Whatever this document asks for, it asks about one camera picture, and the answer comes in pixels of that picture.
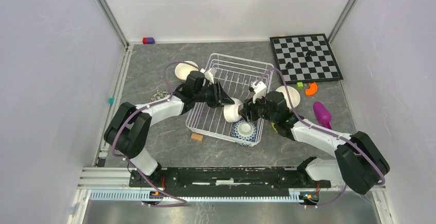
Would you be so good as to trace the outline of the plain white bowl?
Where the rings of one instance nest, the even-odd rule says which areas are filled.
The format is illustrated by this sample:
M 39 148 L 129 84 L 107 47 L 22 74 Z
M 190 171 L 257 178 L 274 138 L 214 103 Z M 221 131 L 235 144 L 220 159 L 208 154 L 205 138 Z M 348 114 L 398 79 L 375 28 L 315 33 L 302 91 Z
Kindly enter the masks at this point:
M 240 109 L 243 107 L 243 103 L 237 98 L 231 98 L 234 103 L 225 105 L 223 108 L 223 115 L 226 122 L 234 123 L 238 122 L 242 116 L 239 114 Z

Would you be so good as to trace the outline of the yellow-green bowl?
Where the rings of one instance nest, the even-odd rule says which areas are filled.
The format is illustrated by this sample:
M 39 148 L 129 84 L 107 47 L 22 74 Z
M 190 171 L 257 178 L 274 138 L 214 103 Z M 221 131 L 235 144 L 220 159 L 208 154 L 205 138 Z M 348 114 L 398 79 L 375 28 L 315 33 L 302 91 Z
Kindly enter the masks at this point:
M 275 123 L 271 123 L 271 126 L 273 127 L 274 131 L 278 133 L 276 126 L 275 126 Z

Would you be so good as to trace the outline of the white bowl outside rack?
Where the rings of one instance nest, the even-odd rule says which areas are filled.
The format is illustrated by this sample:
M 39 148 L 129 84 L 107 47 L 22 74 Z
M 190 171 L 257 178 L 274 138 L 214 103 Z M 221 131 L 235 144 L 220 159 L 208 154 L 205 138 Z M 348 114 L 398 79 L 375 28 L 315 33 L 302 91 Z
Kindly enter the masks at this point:
M 287 107 L 289 109 L 291 109 L 292 107 L 297 107 L 301 101 L 299 92 L 290 86 L 287 86 L 286 88 L 287 90 L 285 90 L 285 86 L 280 86 L 276 89 L 276 91 L 284 95 Z

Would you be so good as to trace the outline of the blue patterned bowl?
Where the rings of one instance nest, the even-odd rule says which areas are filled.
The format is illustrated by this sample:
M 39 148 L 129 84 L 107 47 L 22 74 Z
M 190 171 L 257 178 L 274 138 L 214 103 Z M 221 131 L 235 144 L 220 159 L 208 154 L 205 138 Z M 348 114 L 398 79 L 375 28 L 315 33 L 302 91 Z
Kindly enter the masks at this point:
M 246 122 L 241 119 L 233 123 L 230 136 L 238 139 L 237 145 L 254 146 L 257 139 L 257 128 L 253 122 Z

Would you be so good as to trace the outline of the beige bowl with leaf motif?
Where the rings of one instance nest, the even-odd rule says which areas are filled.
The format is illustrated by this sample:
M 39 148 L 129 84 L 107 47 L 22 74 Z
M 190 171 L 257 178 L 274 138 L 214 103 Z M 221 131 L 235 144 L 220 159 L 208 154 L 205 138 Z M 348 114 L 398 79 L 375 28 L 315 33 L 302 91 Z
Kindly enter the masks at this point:
M 195 62 L 186 61 L 185 64 L 184 63 L 177 64 L 174 73 L 179 80 L 185 82 L 189 73 L 191 71 L 197 71 L 197 70 L 198 70 L 198 65 Z

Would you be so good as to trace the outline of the red floral pattern bowl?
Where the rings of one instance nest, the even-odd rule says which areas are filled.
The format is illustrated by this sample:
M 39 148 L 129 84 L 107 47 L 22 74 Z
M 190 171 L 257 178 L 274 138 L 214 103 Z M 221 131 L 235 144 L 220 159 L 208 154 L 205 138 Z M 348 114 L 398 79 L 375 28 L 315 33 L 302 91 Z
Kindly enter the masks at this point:
M 162 99 L 166 99 L 170 93 L 168 91 L 158 91 L 155 94 L 153 94 L 150 98 L 150 102 L 159 101 Z

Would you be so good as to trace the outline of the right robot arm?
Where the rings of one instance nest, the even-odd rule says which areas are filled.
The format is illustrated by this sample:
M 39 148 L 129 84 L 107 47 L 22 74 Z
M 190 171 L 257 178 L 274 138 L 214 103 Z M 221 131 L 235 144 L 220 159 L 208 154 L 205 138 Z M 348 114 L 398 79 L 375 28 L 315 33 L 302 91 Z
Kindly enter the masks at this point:
M 329 153 L 336 159 L 345 184 L 358 194 L 385 184 L 390 165 L 368 134 L 340 133 L 317 125 L 299 115 L 287 104 L 287 98 L 272 91 L 256 100 L 246 99 L 239 114 L 246 121 L 267 120 L 280 136 Z

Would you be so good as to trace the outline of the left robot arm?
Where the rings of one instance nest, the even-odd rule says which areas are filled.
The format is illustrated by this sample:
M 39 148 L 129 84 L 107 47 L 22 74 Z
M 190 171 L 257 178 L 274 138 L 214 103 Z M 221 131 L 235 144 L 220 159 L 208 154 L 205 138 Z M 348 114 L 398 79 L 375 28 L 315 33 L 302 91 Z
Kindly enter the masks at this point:
M 151 126 L 165 119 L 180 116 L 195 107 L 196 103 L 205 103 L 210 108 L 234 104 L 220 82 L 207 80 L 204 73 L 192 71 L 184 83 L 174 92 L 161 100 L 133 105 L 122 103 L 103 139 L 118 155 L 125 158 L 142 172 L 142 180 L 148 186 L 157 186 L 161 182 L 160 164 L 152 158 L 145 148 Z

